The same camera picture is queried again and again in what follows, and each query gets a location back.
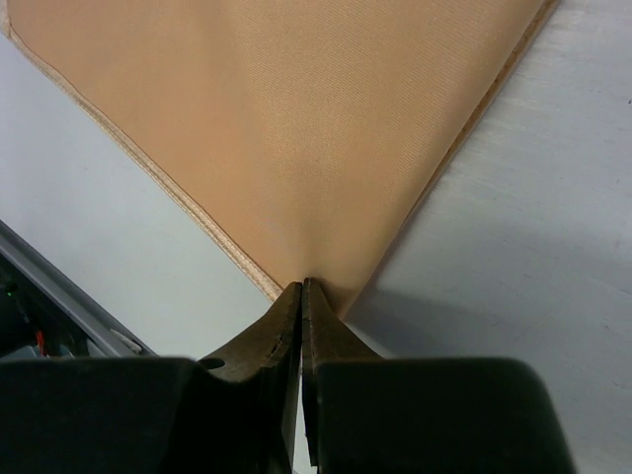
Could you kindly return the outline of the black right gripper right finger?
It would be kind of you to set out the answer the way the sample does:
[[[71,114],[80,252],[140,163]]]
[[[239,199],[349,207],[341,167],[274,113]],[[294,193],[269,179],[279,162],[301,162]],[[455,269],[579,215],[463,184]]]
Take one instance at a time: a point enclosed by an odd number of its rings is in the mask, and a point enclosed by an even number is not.
[[[321,473],[572,473],[540,377],[505,357],[385,358],[302,285],[302,403]]]

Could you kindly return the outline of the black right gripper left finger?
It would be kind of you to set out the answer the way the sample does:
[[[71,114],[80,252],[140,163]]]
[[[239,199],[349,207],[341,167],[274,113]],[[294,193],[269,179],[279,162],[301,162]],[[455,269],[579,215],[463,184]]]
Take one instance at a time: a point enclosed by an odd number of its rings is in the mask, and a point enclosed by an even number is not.
[[[210,355],[1,366],[5,473],[288,473],[302,286]]]

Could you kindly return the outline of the peach cloth napkin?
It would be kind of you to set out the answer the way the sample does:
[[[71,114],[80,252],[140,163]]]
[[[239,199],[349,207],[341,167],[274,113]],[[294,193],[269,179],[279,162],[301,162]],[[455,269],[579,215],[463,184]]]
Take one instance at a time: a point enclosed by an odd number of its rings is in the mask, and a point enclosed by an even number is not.
[[[1,31],[268,297],[345,313],[552,1],[5,1]]]

